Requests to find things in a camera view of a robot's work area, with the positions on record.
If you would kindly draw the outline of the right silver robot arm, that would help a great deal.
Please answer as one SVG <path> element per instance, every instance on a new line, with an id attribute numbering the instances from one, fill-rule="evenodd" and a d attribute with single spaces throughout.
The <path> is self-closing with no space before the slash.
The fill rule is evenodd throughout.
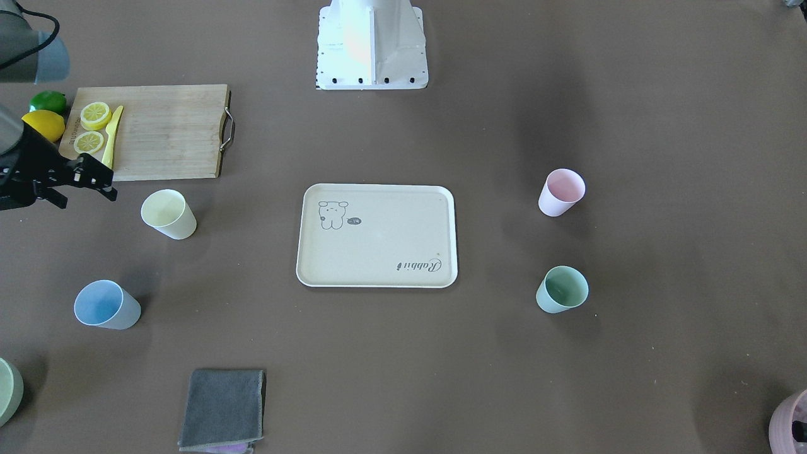
<path id="1" fill-rule="evenodd" d="M 23 8 L 17 1 L 1 6 L 2 83 L 46 83 L 69 75 L 69 55 L 58 37 L 57 18 Z M 1 209 L 22 209 L 44 199 L 65 209 L 68 199 L 57 187 L 90 189 L 115 201 L 113 171 L 88 153 L 63 157 L 57 146 L 5 106 L 1 107 Z"/>

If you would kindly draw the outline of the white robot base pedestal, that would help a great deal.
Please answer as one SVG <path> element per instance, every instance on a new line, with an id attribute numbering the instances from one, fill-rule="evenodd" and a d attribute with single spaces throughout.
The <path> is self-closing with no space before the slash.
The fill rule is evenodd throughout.
<path id="1" fill-rule="evenodd" d="M 315 87 L 427 87 L 423 11 L 409 1 L 332 1 L 319 10 Z"/>

